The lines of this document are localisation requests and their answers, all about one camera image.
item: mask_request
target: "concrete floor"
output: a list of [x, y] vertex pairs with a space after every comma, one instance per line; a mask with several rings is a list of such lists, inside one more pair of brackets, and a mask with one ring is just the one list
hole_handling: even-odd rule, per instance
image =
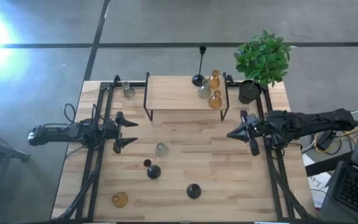
[[[93, 43], [103, 2], [0, 0], [0, 44]], [[245, 42], [263, 29], [287, 42], [358, 42], [358, 0], [118, 0], [101, 42]], [[208, 48], [202, 72], [219, 68], [241, 79], [234, 50]], [[77, 104], [90, 52], [0, 49], [0, 137], [32, 154], [26, 164], [11, 160], [0, 223], [49, 219], [67, 144], [30, 147], [27, 135], [38, 124], [66, 122], [62, 107]], [[194, 75], [198, 60], [197, 48], [99, 49], [91, 80]], [[292, 111], [358, 110], [358, 47], [294, 48], [285, 86]]]

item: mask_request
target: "black plant pot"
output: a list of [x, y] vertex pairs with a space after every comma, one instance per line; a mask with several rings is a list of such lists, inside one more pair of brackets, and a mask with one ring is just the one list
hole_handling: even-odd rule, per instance
[[239, 101], [241, 103], [249, 104], [260, 96], [260, 93], [262, 92], [260, 85], [252, 83], [252, 80], [246, 80], [240, 84]]

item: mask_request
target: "potted plant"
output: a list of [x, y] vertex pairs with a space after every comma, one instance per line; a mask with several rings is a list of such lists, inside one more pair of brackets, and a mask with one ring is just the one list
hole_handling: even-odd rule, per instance
[[238, 47], [234, 52], [238, 72], [244, 73], [246, 80], [241, 83], [239, 100], [241, 103], [250, 103], [260, 95], [260, 85], [283, 81], [287, 74], [291, 47], [283, 43], [282, 37], [275, 37], [263, 31], [261, 37], [251, 38], [249, 43]]

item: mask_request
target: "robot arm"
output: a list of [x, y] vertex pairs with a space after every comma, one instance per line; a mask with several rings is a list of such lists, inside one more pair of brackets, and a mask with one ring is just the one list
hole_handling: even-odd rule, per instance
[[48, 142], [80, 142], [84, 146], [97, 147], [100, 141], [115, 139], [113, 151], [121, 153], [121, 148], [137, 138], [122, 138], [121, 127], [134, 127], [138, 124], [127, 121], [121, 111], [117, 112], [115, 122], [106, 120], [98, 126], [96, 121], [85, 119], [65, 128], [38, 125], [30, 130], [28, 142], [31, 146], [44, 145]]
[[254, 114], [248, 115], [245, 110], [240, 114], [240, 126], [227, 136], [250, 142], [251, 153], [254, 156], [259, 154], [256, 137], [270, 136], [272, 147], [286, 147], [290, 141], [302, 136], [327, 130], [350, 131], [358, 126], [351, 112], [345, 109], [317, 114], [271, 111], [265, 120], [257, 119]]

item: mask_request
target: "wooden shelf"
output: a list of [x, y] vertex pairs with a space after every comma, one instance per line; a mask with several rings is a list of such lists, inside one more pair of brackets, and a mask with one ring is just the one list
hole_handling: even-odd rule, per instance
[[226, 86], [224, 77], [219, 77], [222, 92], [222, 107], [211, 108], [208, 99], [198, 96], [198, 86], [194, 86], [190, 76], [149, 76], [145, 106], [148, 110], [226, 110]]

